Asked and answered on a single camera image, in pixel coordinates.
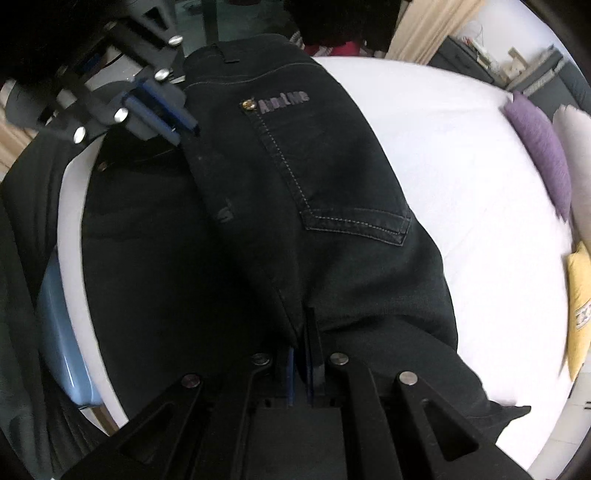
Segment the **dark grey nightstand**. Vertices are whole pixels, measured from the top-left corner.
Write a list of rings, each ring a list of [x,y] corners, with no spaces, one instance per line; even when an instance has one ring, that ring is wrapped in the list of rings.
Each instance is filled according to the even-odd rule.
[[[448,36],[428,63],[429,66],[495,84],[493,76],[477,61],[476,53],[466,44]]]

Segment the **beige curtain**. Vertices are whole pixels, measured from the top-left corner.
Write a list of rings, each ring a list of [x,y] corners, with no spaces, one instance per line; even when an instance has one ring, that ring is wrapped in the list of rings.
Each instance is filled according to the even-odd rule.
[[[458,33],[486,4],[483,0],[416,0],[406,8],[386,58],[427,65],[448,36]]]

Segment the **purple cushion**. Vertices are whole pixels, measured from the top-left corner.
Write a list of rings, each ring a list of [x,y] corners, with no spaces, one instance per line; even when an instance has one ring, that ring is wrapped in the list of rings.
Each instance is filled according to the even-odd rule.
[[[560,218],[570,217],[572,183],[566,155],[546,114],[520,92],[503,107],[504,115],[519,136],[538,170]]]

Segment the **black denim pants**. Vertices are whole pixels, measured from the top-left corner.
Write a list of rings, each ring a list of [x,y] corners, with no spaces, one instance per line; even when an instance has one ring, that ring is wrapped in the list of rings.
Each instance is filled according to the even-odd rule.
[[[105,369],[135,416],[187,374],[228,380],[256,355],[404,370],[497,436],[524,407],[489,400],[458,355],[439,249],[360,109],[280,36],[199,49],[178,147],[105,137],[82,217],[86,294]]]

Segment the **light blue stool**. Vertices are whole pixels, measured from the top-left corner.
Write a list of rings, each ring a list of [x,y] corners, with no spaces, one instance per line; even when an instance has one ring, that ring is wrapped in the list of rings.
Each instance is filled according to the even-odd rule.
[[[57,252],[46,266],[37,298],[41,353],[58,386],[79,408],[98,407],[102,398],[81,355],[67,310]]]

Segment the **large white pillow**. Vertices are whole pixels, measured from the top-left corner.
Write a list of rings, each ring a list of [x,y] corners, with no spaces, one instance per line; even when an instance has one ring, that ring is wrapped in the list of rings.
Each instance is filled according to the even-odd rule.
[[[572,184],[571,209],[580,239],[590,250],[591,119],[572,105],[561,105],[553,126],[564,149]]]

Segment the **dark grey headboard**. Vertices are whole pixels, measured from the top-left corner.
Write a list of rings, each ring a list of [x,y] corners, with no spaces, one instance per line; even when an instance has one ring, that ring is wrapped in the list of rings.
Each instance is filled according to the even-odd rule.
[[[552,120],[560,106],[590,113],[590,85],[578,67],[549,47],[507,90],[520,92]]]

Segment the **yellow cushion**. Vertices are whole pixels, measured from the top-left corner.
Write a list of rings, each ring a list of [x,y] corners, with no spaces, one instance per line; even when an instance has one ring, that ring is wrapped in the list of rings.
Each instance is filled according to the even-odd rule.
[[[586,361],[590,349],[591,264],[590,253],[579,241],[566,259],[568,287],[568,328],[566,366],[574,382]]]

